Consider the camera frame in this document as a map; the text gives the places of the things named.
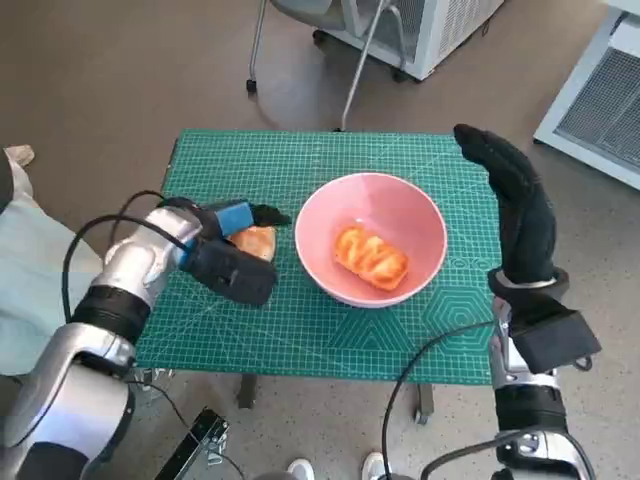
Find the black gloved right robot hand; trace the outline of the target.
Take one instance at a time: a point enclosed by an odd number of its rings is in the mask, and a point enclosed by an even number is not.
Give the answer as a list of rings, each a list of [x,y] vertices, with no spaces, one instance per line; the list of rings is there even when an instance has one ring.
[[[453,133],[463,157],[487,171],[498,201],[499,270],[515,285],[551,282],[556,219],[531,161],[493,132],[457,124]]]

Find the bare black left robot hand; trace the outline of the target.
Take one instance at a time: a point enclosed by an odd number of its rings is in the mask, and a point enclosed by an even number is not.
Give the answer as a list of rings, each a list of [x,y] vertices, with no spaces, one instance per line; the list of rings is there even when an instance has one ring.
[[[247,200],[230,200],[198,205],[196,218],[201,230],[195,242],[221,240],[249,227],[279,227],[291,223],[291,217],[267,204]]]

